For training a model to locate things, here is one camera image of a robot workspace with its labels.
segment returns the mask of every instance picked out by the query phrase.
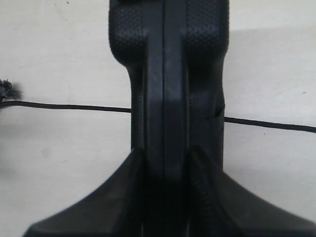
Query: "black fuzzy object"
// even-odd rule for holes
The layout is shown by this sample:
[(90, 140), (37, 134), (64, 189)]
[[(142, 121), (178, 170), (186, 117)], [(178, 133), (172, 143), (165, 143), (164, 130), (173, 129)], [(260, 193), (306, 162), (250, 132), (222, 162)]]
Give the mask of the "black fuzzy object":
[(12, 85), (8, 80), (0, 79), (0, 102), (2, 102), (3, 99), (17, 100), (20, 98), (21, 92), (17, 85)]

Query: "white background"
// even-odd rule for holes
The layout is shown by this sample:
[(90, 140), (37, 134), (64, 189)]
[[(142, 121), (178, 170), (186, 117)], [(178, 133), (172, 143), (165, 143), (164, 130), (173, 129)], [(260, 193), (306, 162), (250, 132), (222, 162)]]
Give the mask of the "white background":
[[(103, 0), (0, 0), (0, 78), (24, 100), (130, 107)], [(226, 116), (316, 126), (315, 0), (232, 0)], [(0, 236), (82, 199), (129, 153), (130, 115), (0, 111)], [(316, 221), (316, 134), (226, 124), (225, 171)]]

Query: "white surface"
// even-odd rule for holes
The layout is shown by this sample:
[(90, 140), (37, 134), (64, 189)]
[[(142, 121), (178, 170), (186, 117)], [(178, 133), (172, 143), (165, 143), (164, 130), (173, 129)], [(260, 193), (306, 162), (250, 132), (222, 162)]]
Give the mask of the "white surface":
[[(102, 0), (0, 0), (0, 78), (24, 100), (130, 107)], [(226, 115), (316, 126), (314, 0), (232, 0)], [(129, 152), (130, 115), (0, 111), (0, 236), (98, 187)], [(316, 221), (316, 135), (227, 124), (225, 170), (264, 199)]]

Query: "black cable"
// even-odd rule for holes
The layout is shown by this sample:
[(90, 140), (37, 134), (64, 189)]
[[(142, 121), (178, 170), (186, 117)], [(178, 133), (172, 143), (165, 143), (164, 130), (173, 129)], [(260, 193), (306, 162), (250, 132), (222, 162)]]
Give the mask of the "black cable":
[[(26, 101), (5, 101), (5, 102), (0, 103), (0, 109), (6, 108), (6, 107), (12, 107), (12, 106), (22, 106), (22, 107), (40, 108), (40, 109), (53, 109), (53, 110), (93, 110), (93, 111), (131, 113), (131, 109), (128, 109), (128, 108), (102, 107), (102, 106), (90, 106), (90, 105), (56, 105), (56, 104), (43, 104), (43, 103), (34, 103), (34, 102), (26, 102)], [(282, 123), (264, 122), (264, 121), (248, 120), (248, 119), (241, 119), (241, 118), (229, 118), (229, 117), (225, 117), (225, 122), (316, 133), (316, 127), (304, 126), (304, 125), (282, 124)]]

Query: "black plastic object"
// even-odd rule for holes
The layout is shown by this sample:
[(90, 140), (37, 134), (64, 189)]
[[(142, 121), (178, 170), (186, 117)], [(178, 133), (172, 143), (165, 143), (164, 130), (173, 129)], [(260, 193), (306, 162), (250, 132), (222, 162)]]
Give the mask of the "black plastic object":
[[(110, 46), (130, 76), (131, 148), (144, 170), (133, 151), (98, 195), (25, 237), (315, 236), (312, 223), (221, 171), (228, 17), (227, 0), (110, 0)], [(189, 154), (194, 146), (203, 152)]]

